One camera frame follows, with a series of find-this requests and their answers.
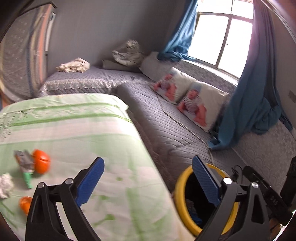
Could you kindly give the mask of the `blue curtain left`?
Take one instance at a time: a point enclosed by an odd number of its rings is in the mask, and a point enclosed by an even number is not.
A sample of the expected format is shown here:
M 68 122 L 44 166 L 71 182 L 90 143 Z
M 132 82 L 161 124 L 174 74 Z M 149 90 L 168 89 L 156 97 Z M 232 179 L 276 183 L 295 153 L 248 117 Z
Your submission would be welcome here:
M 176 25 L 169 41 L 158 53 L 158 60 L 178 62 L 180 60 L 193 61 L 195 58 L 188 55 L 197 20 L 198 0 L 185 2 L 183 15 Z

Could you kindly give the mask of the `yellow rimmed trash bin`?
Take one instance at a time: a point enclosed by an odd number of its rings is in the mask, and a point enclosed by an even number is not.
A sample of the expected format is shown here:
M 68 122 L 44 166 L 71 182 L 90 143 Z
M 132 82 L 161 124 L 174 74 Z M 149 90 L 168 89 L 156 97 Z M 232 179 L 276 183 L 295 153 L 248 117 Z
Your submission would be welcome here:
M 233 180 L 224 171 L 206 164 L 197 156 L 179 176 L 174 203 L 185 227 L 198 236 L 222 201 L 222 185 Z

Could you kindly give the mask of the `grey quilted corner sofa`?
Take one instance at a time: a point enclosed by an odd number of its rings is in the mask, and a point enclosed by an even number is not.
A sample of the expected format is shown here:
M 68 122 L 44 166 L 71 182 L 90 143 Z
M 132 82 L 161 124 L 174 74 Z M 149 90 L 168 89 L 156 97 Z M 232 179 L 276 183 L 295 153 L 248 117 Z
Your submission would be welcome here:
M 222 151 L 209 151 L 206 142 L 211 134 L 203 131 L 155 92 L 150 85 L 163 77 L 172 67 L 233 93 L 235 85 L 206 68 L 187 61 L 159 61 L 157 53 L 147 56 L 141 73 L 90 67 L 83 73 L 56 71 L 40 87 L 38 96 L 72 93 L 107 93 L 118 96 L 128 105 L 128 115 L 156 164 L 168 189 L 173 191 L 177 178 L 190 164 L 193 156 L 214 162 L 215 166 L 231 172 L 238 165 L 251 166 L 271 187 L 287 197 L 295 193 L 295 180 L 289 173 L 295 157 L 295 138 L 282 123 L 267 133 L 246 133 L 237 145 Z

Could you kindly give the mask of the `left baby print pillow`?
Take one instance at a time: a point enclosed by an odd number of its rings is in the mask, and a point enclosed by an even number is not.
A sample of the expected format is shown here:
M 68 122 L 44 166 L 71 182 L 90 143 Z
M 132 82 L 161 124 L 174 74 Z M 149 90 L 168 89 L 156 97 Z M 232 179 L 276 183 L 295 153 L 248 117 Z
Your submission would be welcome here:
M 151 86 L 158 95 L 172 104 L 179 102 L 187 93 L 195 78 L 172 67 L 162 78 Z

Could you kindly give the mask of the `whole orange peel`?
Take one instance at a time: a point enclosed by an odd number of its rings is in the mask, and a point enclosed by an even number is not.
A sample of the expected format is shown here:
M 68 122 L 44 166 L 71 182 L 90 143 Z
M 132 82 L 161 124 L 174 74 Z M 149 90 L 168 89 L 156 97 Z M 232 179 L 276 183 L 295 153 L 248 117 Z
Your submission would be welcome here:
M 44 174 L 49 170 L 51 158 L 47 153 L 36 149 L 33 151 L 32 157 L 35 163 L 35 171 L 38 174 Z

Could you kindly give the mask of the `blue curtain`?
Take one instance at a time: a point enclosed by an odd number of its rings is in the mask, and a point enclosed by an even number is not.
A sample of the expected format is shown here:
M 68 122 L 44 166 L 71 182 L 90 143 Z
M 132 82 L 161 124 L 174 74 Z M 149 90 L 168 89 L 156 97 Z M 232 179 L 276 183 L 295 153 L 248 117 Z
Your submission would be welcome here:
M 193 61 L 195 58 L 188 55 L 197 20 L 198 0 L 185 2 L 183 15 L 176 25 L 169 41 L 158 53 L 158 60 L 178 62 L 180 60 Z
M 271 15 L 263 1 L 253 2 L 253 27 L 243 73 L 208 146 L 222 150 L 236 145 L 247 132 L 263 135 L 278 121 L 293 126 L 276 88 L 276 44 Z

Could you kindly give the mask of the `white tissue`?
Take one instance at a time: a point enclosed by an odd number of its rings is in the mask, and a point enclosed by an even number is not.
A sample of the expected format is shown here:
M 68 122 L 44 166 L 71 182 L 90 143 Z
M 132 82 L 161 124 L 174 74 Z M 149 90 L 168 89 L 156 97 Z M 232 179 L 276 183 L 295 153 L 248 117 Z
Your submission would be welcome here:
M 0 177 L 0 198 L 7 199 L 14 188 L 12 177 L 9 173 L 2 174 Z

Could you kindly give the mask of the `tiger plush toy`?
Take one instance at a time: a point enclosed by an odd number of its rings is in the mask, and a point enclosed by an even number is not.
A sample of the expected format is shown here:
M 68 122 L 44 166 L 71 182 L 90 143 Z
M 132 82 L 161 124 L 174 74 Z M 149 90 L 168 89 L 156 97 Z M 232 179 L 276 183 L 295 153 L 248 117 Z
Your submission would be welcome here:
M 127 67 L 138 67 L 144 59 L 144 54 L 136 40 L 127 40 L 112 50 L 112 56 L 116 62 Z

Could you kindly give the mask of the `grey flat cushion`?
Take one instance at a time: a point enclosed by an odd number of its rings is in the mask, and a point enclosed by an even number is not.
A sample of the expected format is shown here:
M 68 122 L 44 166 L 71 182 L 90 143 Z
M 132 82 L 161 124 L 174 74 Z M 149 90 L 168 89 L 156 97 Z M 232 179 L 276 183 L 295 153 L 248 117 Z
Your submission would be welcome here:
M 141 71 L 138 67 L 128 67 L 128 66 L 119 64 L 118 62 L 112 61 L 112 60 L 102 60 L 102 68 L 106 69 L 106 70 L 141 73 Z

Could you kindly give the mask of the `blue curtain right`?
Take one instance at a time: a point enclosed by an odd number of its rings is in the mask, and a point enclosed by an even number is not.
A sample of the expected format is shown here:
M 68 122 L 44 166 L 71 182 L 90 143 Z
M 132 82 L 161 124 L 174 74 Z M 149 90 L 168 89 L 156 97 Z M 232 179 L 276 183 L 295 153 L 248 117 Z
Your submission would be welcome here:
M 236 145 L 247 132 L 263 135 L 278 121 L 293 126 L 276 88 L 276 44 L 271 15 L 263 1 L 253 2 L 253 27 L 243 73 L 208 146 L 222 150 Z

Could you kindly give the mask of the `grey green snack wrapper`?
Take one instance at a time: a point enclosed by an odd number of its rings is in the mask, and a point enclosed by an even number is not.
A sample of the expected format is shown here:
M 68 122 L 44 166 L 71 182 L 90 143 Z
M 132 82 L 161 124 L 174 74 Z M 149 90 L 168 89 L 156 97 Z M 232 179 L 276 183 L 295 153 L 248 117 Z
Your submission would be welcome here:
M 27 151 L 14 151 L 15 159 L 22 172 L 24 182 L 29 189 L 32 189 L 32 175 L 35 171 L 35 162 L 32 155 Z

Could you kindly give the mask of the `window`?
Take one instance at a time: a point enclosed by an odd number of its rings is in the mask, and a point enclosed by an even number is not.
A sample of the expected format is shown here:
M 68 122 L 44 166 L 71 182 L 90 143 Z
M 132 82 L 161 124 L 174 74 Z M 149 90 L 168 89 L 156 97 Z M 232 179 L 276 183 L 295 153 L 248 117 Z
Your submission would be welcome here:
M 199 1 L 188 55 L 235 78 L 243 72 L 253 27 L 253 1 Z

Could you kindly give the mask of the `cream crumpled cloth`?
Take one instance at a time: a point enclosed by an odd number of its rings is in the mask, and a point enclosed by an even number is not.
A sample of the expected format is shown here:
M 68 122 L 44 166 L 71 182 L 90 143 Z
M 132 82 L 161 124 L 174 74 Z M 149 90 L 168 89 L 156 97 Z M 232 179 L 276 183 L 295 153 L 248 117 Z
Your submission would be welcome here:
M 79 72 L 83 73 L 90 69 L 90 63 L 82 58 L 76 58 L 70 62 L 62 63 L 60 66 L 56 67 L 59 72 Z

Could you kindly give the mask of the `open orange peel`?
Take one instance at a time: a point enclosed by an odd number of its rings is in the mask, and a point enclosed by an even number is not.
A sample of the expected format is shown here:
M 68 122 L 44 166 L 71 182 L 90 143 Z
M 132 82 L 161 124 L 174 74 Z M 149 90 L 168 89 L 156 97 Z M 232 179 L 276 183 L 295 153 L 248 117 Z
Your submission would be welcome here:
M 29 214 L 31 202 L 32 202 L 32 197 L 29 197 L 29 196 L 24 196 L 20 199 L 20 202 L 19 202 L 20 209 L 23 211 L 23 213 L 26 216 Z

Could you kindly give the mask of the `striped grey folded mattress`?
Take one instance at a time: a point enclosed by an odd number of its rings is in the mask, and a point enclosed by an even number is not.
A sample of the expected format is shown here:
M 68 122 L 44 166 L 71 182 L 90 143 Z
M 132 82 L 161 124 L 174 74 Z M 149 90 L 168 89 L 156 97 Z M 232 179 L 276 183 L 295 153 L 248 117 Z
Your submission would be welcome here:
M 47 2 L 20 14 L 1 41 L 1 91 L 13 102 L 36 97 L 47 78 L 55 8 Z

